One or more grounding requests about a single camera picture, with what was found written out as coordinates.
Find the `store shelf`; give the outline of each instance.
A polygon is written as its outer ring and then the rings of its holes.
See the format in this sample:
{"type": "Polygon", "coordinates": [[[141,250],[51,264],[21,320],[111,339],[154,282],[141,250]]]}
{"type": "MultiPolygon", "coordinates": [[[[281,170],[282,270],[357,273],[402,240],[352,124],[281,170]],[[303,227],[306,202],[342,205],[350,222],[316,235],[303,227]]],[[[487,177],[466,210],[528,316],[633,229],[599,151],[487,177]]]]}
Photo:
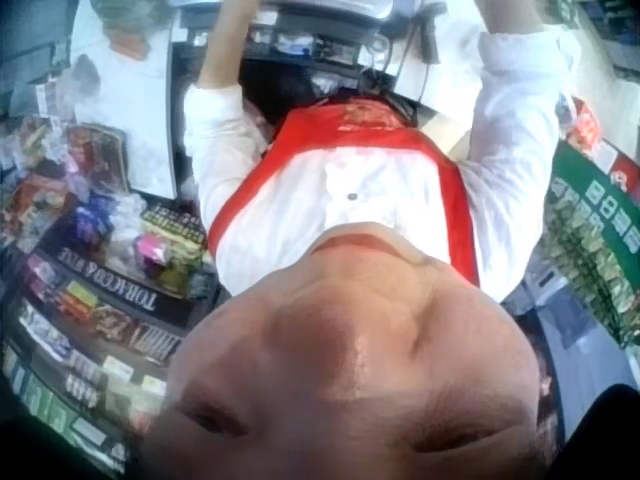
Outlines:
{"type": "Polygon", "coordinates": [[[76,401],[69,398],[65,389],[66,370],[58,362],[40,347],[31,336],[21,328],[15,321],[12,326],[12,335],[7,339],[7,343],[16,352],[20,360],[29,368],[29,371],[36,376],[56,397],[62,401],[67,408],[74,411],[78,416],[104,432],[114,441],[122,441],[123,430],[105,417],[99,417],[87,409],[83,408],[76,401]]]}
{"type": "Polygon", "coordinates": [[[87,290],[98,296],[105,303],[118,308],[149,325],[159,327],[168,333],[183,337],[189,326],[200,318],[192,318],[193,313],[201,316],[195,303],[172,297],[160,290],[137,282],[125,275],[115,272],[103,265],[99,265],[92,259],[85,258],[67,244],[67,235],[63,230],[64,221],[54,226],[45,236],[34,251],[44,260],[52,263],[64,272],[68,277],[80,283],[87,290]],[[113,283],[120,282],[123,289],[135,289],[146,295],[146,303],[140,305],[135,299],[129,299],[127,295],[119,295],[100,285],[96,281],[97,273],[101,278],[113,279],[113,283]]]}
{"type": "Polygon", "coordinates": [[[162,368],[145,360],[141,355],[137,355],[125,347],[88,335],[87,332],[73,320],[42,302],[28,287],[25,286],[21,294],[23,298],[42,316],[49,320],[60,333],[69,339],[71,345],[78,350],[78,352],[97,363],[98,366],[103,365],[107,356],[112,356],[134,369],[131,382],[136,385],[142,384],[142,379],[145,375],[162,381],[166,380],[166,368],[162,368]]]}

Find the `cheek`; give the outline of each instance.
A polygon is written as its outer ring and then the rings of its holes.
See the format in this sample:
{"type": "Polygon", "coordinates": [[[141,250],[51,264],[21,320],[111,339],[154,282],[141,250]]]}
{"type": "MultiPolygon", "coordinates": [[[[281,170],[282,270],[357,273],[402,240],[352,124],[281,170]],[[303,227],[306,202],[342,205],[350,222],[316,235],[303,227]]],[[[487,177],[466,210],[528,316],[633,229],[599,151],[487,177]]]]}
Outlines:
{"type": "Polygon", "coordinates": [[[422,328],[425,363],[441,381],[504,391],[535,410],[539,391],[535,354],[497,304],[475,291],[443,296],[430,307],[422,328]]]}
{"type": "Polygon", "coordinates": [[[236,297],[200,322],[171,361],[167,402],[179,397],[194,377],[214,365],[235,344],[254,336],[262,328],[266,314],[264,307],[236,297]]]}

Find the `price tag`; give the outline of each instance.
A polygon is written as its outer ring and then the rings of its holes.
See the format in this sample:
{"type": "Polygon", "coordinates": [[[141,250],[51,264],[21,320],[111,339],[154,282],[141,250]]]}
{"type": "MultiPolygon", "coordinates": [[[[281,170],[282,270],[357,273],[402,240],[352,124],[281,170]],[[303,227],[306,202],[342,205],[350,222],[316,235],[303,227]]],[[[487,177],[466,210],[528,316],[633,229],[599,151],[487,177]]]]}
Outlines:
{"type": "Polygon", "coordinates": [[[133,368],[122,363],[117,358],[108,356],[102,364],[102,369],[111,375],[118,377],[123,382],[129,382],[133,376],[133,368]]]}
{"type": "Polygon", "coordinates": [[[167,393],[167,384],[162,380],[145,375],[142,379],[142,389],[164,397],[167,393]]]}
{"type": "Polygon", "coordinates": [[[270,27],[273,27],[277,22],[278,22],[277,10],[260,10],[256,15],[256,18],[253,20],[254,24],[268,25],[270,27]]]}
{"type": "Polygon", "coordinates": [[[45,85],[36,85],[36,101],[38,103],[38,113],[42,118],[49,116],[49,108],[47,107],[47,92],[45,85]]]}

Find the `product display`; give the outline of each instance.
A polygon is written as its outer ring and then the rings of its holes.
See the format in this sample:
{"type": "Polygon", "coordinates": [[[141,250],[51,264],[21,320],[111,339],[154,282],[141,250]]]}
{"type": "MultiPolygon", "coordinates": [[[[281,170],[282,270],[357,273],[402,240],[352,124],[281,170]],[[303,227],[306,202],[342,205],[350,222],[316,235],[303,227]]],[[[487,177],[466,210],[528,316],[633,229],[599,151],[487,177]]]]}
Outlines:
{"type": "MultiPolygon", "coordinates": [[[[138,55],[146,40],[131,49],[119,24],[111,47],[138,55]]],[[[114,476],[182,339],[223,297],[193,202],[130,192],[127,132],[76,121],[108,87],[93,61],[17,87],[0,121],[2,371],[25,412],[114,476]]]]}

